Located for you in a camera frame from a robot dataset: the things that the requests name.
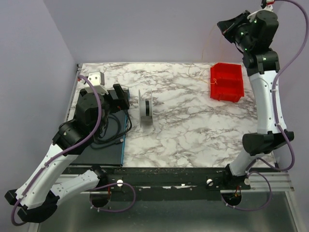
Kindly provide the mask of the white cable spool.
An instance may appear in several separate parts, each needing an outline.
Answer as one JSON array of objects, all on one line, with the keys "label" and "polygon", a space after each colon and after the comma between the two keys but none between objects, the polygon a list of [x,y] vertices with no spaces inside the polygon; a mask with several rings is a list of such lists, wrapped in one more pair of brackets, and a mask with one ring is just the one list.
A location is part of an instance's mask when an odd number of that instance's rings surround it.
[{"label": "white cable spool", "polygon": [[140,90],[138,92],[139,123],[141,128],[154,126],[152,91],[150,93],[149,99],[143,99]]}]

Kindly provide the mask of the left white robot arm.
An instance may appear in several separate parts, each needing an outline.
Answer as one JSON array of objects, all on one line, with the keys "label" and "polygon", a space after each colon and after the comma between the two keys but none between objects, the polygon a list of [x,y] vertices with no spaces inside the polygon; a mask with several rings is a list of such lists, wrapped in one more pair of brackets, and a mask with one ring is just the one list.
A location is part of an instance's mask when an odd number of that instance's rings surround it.
[{"label": "left white robot arm", "polygon": [[68,182],[56,184],[56,180],[102,134],[109,114],[129,109],[128,92],[120,84],[114,84],[113,89],[116,99],[104,87],[81,89],[73,119],[59,126],[40,165],[20,188],[6,192],[15,226],[41,223],[64,201],[107,183],[107,174],[99,165]]}]

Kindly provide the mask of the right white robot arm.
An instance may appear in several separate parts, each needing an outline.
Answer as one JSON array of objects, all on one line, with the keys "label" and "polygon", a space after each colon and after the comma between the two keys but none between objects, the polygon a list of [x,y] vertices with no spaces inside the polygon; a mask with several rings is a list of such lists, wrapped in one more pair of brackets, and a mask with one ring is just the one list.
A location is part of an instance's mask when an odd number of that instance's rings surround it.
[{"label": "right white robot arm", "polygon": [[231,177],[243,177],[250,165],[294,139],[288,131],[281,110],[278,74],[280,62],[277,52],[270,48],[278,29],[277,15],[268,10],[240,15],[217,23],[222,35],[239,47],[243,54],[249,82],[257,108],[257,131],[242,137],[243,149],[226,171]]}]

